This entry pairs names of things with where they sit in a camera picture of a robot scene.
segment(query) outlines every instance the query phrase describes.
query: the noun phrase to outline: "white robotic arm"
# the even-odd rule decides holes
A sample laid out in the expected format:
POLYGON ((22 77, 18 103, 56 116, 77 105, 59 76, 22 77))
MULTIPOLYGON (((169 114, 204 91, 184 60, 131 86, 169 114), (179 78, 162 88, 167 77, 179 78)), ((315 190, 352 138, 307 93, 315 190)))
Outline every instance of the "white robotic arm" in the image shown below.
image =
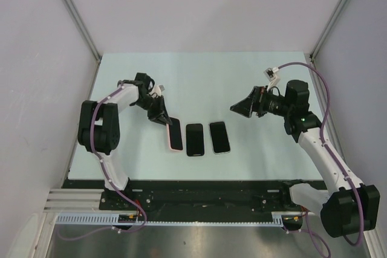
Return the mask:
POLYGON ((163 89, 162 86, 155 85, 148 75, 138 73, 135 80, 119 81, 118 89, 103 100, 82 103, 78 142, 89 152, 95 150, 94 156, 100 164, 105 177, 105 187, 108 190, 115 190, 112 183, 118 190, 125 190, 128 183, 128 176, 121 162, 114 159, 114 152, 120 139, 119 113, 128 106, 138 105, 147 110, 150 121, 163 125, 170 124, 171 120, 161 95, 163 89), (98 113, 93 120, 93 113, 97 106, 98 113), (92 123, 100 118, 102 125, 94 124, 91 130, 92 123))
MULTIPOLYGON (((303 63, 289 63, 281 67, 303 63)), ((287 181, 291 203, 301 205, 319 215, 327 233, 332 237, 344 236, 375 228, 380 194, 374 185, 364 185, 344 163, 329 139, 324 126, 309 111, 308 84, 300 80, 287 83, 286 93, 274 95, 279 82, 279 68, 265 70, 268 86, 255 86, 247 98, 230 110, 250 118, 266 113, 284 118, 284 127, 296 143, 309 155, 321 174, 328 192, 321 192, 301 180, 287 181)))

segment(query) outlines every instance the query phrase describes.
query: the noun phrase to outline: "phone screen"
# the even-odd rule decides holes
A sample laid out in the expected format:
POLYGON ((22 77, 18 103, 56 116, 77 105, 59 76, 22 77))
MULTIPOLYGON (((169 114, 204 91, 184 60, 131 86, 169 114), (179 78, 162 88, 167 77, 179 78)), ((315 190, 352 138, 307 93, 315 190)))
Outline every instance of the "phone screen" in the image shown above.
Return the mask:
POLYGON ((187 155, 203 156, 204 155, 204 136, 202 124, 187 124, 187 155))
POLYGON ((172 118, 172 125, 167 125, 169 148, 171 150, 182 151, 183 139, 181 138, 180 120, 172 118))
POLYGON ((214 153, 230 152, 230 143, 224 122, 210 123, 210 133, 214 153))

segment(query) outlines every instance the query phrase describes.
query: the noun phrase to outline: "metal floor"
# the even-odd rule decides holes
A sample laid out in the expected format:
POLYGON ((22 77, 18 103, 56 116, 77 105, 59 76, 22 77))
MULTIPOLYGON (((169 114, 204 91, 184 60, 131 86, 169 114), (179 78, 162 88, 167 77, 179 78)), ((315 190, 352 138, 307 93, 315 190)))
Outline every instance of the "metal floor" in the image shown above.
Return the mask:
MULTIPOLYGON (((332 257, 369 257, 364 246, 354 248, 343 238, 333 239, 317 218, 313 230, 327 241, 332 257)), ((85 234, 100 226, 57 225, 66 237, 85 234)), ((137 233, 101 231, 75 242, 53 236, 47 258, 293 258, 320 257, 308 234, 286 234, 265 227, 146 227, 137 233)))

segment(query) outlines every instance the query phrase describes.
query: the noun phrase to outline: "purple cable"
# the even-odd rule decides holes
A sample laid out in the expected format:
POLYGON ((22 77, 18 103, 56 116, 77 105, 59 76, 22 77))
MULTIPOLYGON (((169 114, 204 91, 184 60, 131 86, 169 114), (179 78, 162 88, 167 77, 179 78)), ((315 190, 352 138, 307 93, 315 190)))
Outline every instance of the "purple cable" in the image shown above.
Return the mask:
POLYGON ((310 69, 313 72, 315 72, 317 74, 317 76, 319 76, 319 78, 321 79, 322 83, 324 84, 325 90, 327 92, 327 108, 325 110, 324 118, 322 119, 322 123, 321 123, 320 138, 321 138, 321 142, 324 145, 324 148, 331 155, 331 157, 333 158, 333 160, 335 161, 335 163, 337 164, 337 166, 339 167, 339 169, 343 173, 345 179, 348 181, 348 183, 350 184, 350 186, 352 188, 352 191, 355 194, 356 203, 357 203, 357 209, 359 211, 359 219, 360 219, 359 236, 357 237, 356 242, 350 241, 348 239, 348 237, 346 237, 346 236, 344 236, 344 239, 352 246, 359 246, 363 242, 363 232, 364 232, 364 214, 363 214, 362 202, 360 200, 360 196, 359 196, 359 193, 357 192, 356 186, 354 185, 354 183, 353 183, 352 179, 350 178, 348 172, 346 172, 344 166, 341 164, 341 162, 339 161, 337 156, 333 153, 333 151, 329 147, 329 145, 327 145, 325 143, 324 127, 325 127, 325 123, 327 122, 328 114, 329 114, 329 110, 330 110, 330 106, 331 106, 331 94, 330 94, 330 91, 329 91, 329 87, 328 87, 327 81, 325 81, 324 77, 320 74, 320 72, 318 70, 316 70, 315 68, 313 68, 312 66, 310 66, 310 65, 308 65, 306 63, 300 63, 300 62, 286 63, 285 65, 279 66, 278 69, 282 69, 282 68, 285 68, 287 66, 292 66, 292 65, 306 66, 308 69, 310 69))
MULTIPOLYGON (((91 117, 91 127, 90 127, 90 147, 91 147, 91 151, 98 157, 99 160, 103 160, 102 156, 96 151, 96 148, 94 147, 94 125, 96 123, 96 120, 97 120, 97 114, 98 114, 98 110, 99 108, 101 107, 102 104, 104 104, 104 102, 106 102, 107 100, 109 100, 111 97, 115 96, 116 94, 118 94, 121 90, 122 90, 122 86, 120 86, 117 90, 115 90, 113 93, 111 93, 109 96, 105 97, 104 99, 102 99, 96 106, 94 112, 93 112, 93 117, 91 117)), ((134 201, 132 201, 131 199, 129 199, 127 196, 125 196, 120 190, 118 187, 115 186, 115 184, 110 181, 111 178, 109 177, 106 169, 105 169, 105 165, 103 163, 101 163, 101 168, 102 168, 102 172, 103 172, 103 175, 105 176, 106 180, 109 182, 110 186, 117 192, 118 195, 120 195, 124 200, 128 201, 129 203, 131 203, 132 205, 134 205, 135 207, 137 207, 140 212, 143 214, 144 216, 144 221, 143 223, 141 224, 141 226, 139 226, 138 228, 136 229, 133 229, 133 230, 121 230, 122 232, 125 232, 125 233, 133 233, 133 232, 136 232, 138 230, 141 230, 145 224, 146 224, 146 221, 148 220, 148 217, 146 216, 146 213, 145 211, 143 210, 142 207, 140 207, 138 204, 136 204, 134 201)))
MULTIPOLYGON (((91 118, 91 127, 90 127, 90 147, 91 147, 91 151, 93 152, 93 154, 95 154, 99 160, 103 160, 102 156, 96 151, 96 148, 94 146, 94 125, 96 123, 96 120, 97 120, 97 114, 98 114, 98 111, 99 111, 99 108, 101 107, 102 104, 104 104, 104 102, 106 102, 107 100, 109 100, 111 97, 115 96, 116 94, 118 94, 123 88, 120 86, 117 90, 115 90, 113 93, 111 93, 109 96, 105 97, 103 100, 101 100, 94 112, 93 112, 93 116, 91 118)), ((102 228, 98 228, 94 231, 91 231, 87 234, 84 234, 82 236, 79 236, 79 237, 74 237, 74 238, 66 238, 66 237, 63 237, 60 233, 59 233, 59 229, 57 230, 56 234, 57 236, 64 240, 64 241, 77 241, 77 240, 81 240, 83 238, 86 238, 96 232, 99 232, 99 231, 103 231, 103 230, 107 230, 107 229, 113 229, 113 230, 117 230, 119 233, 120 232, 125 232, 125 233, 133 233, 133 232, 137 232, 139 230, 141 230, 145 225, 146 225, 146 222, 148 220, 148 217, 146 216, 146 213, 145 211, 143 210, 143 208, 141 206, 139 206, 138 204, 136 204, 134 201, 132 201, 131 199, 129 199, 127 196, 125 196, 120 190, 118 187, 115 186, 115 184, 110 181, 111 178, 109 177, 108 175, 108 172, 106 171, 105 169, 105 165, 103 163, 101 163, 101 168, 102 168, 102 172, 103 172, 103 175, 105 176, 106 180, 109 182, 110 186, 117 192, 118 195, 120 195, 123 199, 125 199, 126 201, 128 201, 129 203, 131 203, 132 205, 134 205, 135 207, 137 207, 140 212, 143 214, 144 216, 144 221, 143 223, 136 229, 133 229, 133 230, 123 230, 123 229, 117 229, 116 227, 112 226, 112 227, 102 227, 102 228)))
POLYGON ((305 215, 305 220, 307 222, 307 227, 308 229, 307 230, 295 230, 295 231, 289 231, 288 229, 286 229, 285 225, 284 225, 284 230, 287 232, 287 233, 291 233, 291 234, 296 234, 296 233, 308 233, 309 236, 310 236, 310 239, 312 240, 313 242, 313 245, 314 247, 317 249, 317 251, 319 252, 320 256, 323 257, 323 258, 331 258, 331 250, 329 249, 329 246, 328 244, 326 243, 326 241, 320 236, 318 235, 316 232, 313 232, 309 229, 309 217, 308 217, 308 213, 309 211, 307 211, 306 215, 305 215), (328 255, 325 256, 324 253, 322 252, 322 249, 320 249, 320 247, 317 245, 315 239, 313 239, 313 236, 316 237, 317 239, 319 239, 325 246, 325 248, 327 249, 328 251, 328 255))
POLYGON ((67 237, 63 237, 60 232, 59 232, 59 229, 56 230, 56 235, 63 241, 68 241, 68 242, 73 242, 73 241, 77 241, 77 240, 81 240, 83 238, 86 238, 90 235, 93 235, 94 233, 96 232, 99 232, 99 231, 104 231, 104 230, 107 230, 107 229, 111 229, 112 227, 102 227, 102 228, 98 228, 98 229, 95 229, 94 231, 91 231, 87 234, 84 234, 84 235, 81 235, 79 237, 74 237, 74 238, 67 238, 67 237))

